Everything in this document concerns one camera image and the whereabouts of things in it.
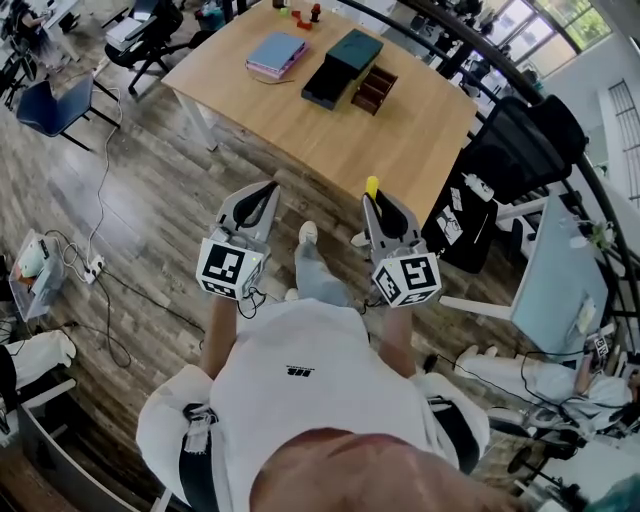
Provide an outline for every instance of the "wooden tabletop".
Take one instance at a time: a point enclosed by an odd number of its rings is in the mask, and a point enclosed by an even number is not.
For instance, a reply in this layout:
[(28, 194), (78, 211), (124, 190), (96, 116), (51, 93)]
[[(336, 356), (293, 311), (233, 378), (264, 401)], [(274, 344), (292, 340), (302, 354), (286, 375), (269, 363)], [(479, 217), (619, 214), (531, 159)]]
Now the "wooden tabletop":
[[(303, 17), (311, 5), (294, 2)], [(426, 220), (471, 127), (476, 106), (419, 59), (384, 42), (375, 63), (398, 80), (375, 116), (351, 104), (356, 81), (333, 111), (301, 97), (326, 52), (353, 28), (323, 11), (311, 31), (283, 18), (263, 0), (191, 52), (163, 82), (283, 150), (355, 198), (368, 176), (381, 190)], [(282, 78), (267, 85), (245, 61), (272, 32), (305, 38), (310, 49)]]

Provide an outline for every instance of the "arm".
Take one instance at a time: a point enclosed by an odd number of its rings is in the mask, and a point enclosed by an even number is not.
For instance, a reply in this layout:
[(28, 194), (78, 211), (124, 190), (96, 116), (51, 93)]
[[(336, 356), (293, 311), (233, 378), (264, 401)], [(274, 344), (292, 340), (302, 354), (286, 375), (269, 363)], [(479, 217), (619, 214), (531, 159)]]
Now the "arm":
[(215, 379), (226, 364), (235, 342), (236, 301), (215, 296), (198, 366)]
[(39, 27), (40, 25), (44, 24), (47, 21), (47, 19), (43, 17), (33, 18), (31, 14), (25, 14), (20, 21), (22, 21), (22, 23), (25, 26), (29, 28), (33, 28), (33, 27)]
[(411, 307), (387, 308), (384, 315), (382, 345), (378, 351), (380, 359), (407, 379), (416, 373), (416, 364), (411, 353), (412, 315)]
[(590, 379), (590, 367), (591, 360), (593, 359), (593, 354), (585, 354), (582, 358), (582, 364), (580, 365), (580, 369), (578, 370), (578, 376), (576, 377), (576, 382), (573, 385), (573, 391), (578, 395), (584, 395), (589, 389)]

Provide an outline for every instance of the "power strip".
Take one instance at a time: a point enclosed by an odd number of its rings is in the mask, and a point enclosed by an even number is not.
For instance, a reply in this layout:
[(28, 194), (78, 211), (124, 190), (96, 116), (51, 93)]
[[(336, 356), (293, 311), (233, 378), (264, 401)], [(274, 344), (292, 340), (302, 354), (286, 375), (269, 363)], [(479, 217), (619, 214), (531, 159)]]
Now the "power strip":
[(99, 254), (93, 258), (91, 265), (89, 265), (89, 271), (84, 273), (84, 278), (87, 281), (87, 284), (93, 284), (96, 278), (102, 272), (104, 268), (104, 258)]

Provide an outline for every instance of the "white pants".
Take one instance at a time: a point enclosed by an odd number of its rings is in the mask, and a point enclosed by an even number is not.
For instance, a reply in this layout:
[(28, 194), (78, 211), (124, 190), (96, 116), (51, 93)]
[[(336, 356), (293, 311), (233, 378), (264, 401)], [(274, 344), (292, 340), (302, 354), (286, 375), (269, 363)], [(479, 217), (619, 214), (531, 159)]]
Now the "white pants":
[(70, 366), (76, 355), (75, 345), (62, 331), (45, 332), (5, 346), (16, 368), (16, 389), (38, 380), (59, 364)]
[[(573, 394), (575, 371), (559, 364), (527, 360), (522, 368), (521, 359), (483, 355), (462, 358), (458, 364), (467, 372), (480, 377), (485, 381), (484, 384), (494, 384), (529, 402), (541, 401), (534, 394), (554, 403), (565, 400)], [(465, 373), (463, 377), (476, 379), (477, 377), (471, 373)]]

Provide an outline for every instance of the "notebook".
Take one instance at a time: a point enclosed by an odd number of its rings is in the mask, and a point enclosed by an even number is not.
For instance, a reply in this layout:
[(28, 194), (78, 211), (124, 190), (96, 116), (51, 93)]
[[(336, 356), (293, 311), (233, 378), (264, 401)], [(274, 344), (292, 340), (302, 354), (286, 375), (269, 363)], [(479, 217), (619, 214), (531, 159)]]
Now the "notebook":
[(307, 50), (307, 47), (307, 42), (301, 37), (274, 32), (249, 55), (246, 66), (273, 78), (280, 78)]

